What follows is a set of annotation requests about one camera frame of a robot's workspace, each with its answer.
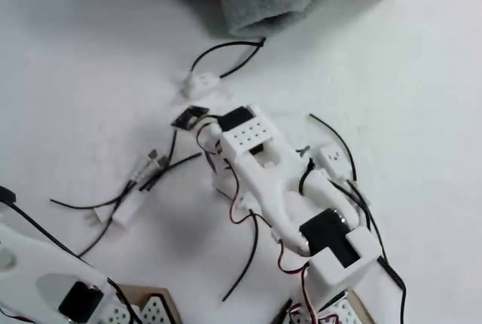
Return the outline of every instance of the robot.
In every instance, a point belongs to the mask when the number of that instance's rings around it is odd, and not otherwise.
[[[296,271],[302,280],[290,302],[296,307],[296,322],[318,324],[316,314],[352,289],[381,254],[354,206],[331,184],[327,171],[316,169],[312,160],[290,147],[258,107],[176,121],[188,123],[211,165],[213,185],[231,197],[231,220],[243,220],[236,217],[246,214],[243,198],[251,195],[273,239],[307,258]],[[285,209],[287,191],[305,196],[318,213],[295,225]],[[0,201],[15,207],[8,190],[0,190]],[[115,286],[67,248],[0,224],[1,307],[36,323],[97,324],[119,304]],[[132,308],[129,313],[135,316]]]

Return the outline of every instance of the white 3d-printed part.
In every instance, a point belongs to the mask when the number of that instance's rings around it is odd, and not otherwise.
[[[163,301],[156,296],[152,296],[149,299],[142,309],[140,318],[143,324],[174,324],[169,319],[169,315],[167,315]]]
[[[125,305],[113,304],[105,309],[97,324],[129,324],[129,319],[130,314]]]
[[[226,150],[225,157],[231,162],[250,149],[273,137],[270,125],[260,116],[239,125],[221,137],[221,147]]]

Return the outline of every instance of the red wire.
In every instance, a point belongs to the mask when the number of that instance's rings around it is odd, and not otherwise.
[[[281,266],[281,260],[282,260],[283,254],[285,253],[285,245],[283,245],[282,241],[279,241],[279,243],[281,244],[281,252],[279,253],[279,257],[278,257],[278,267],[279,267],[279,269],[285,274],[291,274],[291,275],[299,274],[301,271],[303,271],[306,264],[304,264],[302,267],[300,267],[298,269],[295,269],[295,270],[283,269],[282,266]]]
[[[318,324],[318,320],[316,318],[316,313],[313,309],[313,306],[311,305],[310,299],[308,298],[308,293],[307,293],[307,288],[305,286],[304,282],[304,274],[307,268],[309,267],[309,264],[305,264],[303,266],[303,270],[301,271],[301,288],[303,291],[303,296],[304,296],[304,301],[307,306],[308,312],[310,313],[310,318],[311,318],[311,324]]]
[[[321,321],[327,322],[327,321],[329,321],[330,319],[333,319],[333,318],[334,318],[334,323],[333,323],[333,324],[338,324],[338,323],[340,322],[340,318],[338,317],[337,314],[334,314],[334,313],[333,313],[333,314],[329,314],[329,315],[327,315],[327,316],[324,316],[324,317],[318,319],[318,322],[321,322]]]
[[[209,153],[209,154],[216,154],[216,152],[211,152],[211,151],[208,151],[207,149],[205,149],[201,143],[199,142],[199,136],[201,134],[201,132],[203,131],[204,128],[208,127],[210,124],[212,124],[212,122],[209,122],[209,123],[205,123],[203,124],[200,129],[197,131],[197,134],[196,134],[196,143],[197,145],[205,152]]]

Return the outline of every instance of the perforated plate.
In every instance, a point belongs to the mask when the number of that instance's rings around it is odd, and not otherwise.
[[[262,117],[254,117],[232,130],[224,132],[221,137],[221,146],[227,150],[228,159],[234,160],[236,156],[260,145],[273,136],[269,124]]]
[[[168,312],[160,297],[151,296],[141,312],[143,324],[174,324],[169,318]]]
[[[323,310],[321,313],[318,314],[318,318],[321,319],[330,314],[338,315],[339,324],[363,324],[346,298],[340,299],[335,304],[328,307],[326,310]],[[310,322],[308,319],[303,322],[296,314],[293,314],[292,317],[294,320],[294,324],[307,324]],[[334,324],[335,321],[334,319],[319,320],[319,323]],[[289,317],[285,318],[285,322],[283,324],[291,324]]]
[[[129,324],[130,314],[125,305],[113,304],[104,313],[97,324]]]

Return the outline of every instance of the connector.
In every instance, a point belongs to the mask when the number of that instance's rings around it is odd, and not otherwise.
[[[142,157],[136,164],[130,180],[136,183],[144,181],[151,176],[156,170],[162,169],[167,165],[167,157],[160,156],[155,149],[153,149],[147,157]]]
[[[195,74],[190,72],[184,82],[182,93],[188,99],[198,99],[212,92],[220,82],[220,78],[211,72]]]
[[[325,168],[331,179],[345,182],[352,178],[352,167],[339,145],[324,145],[316,155],[319,163]]]

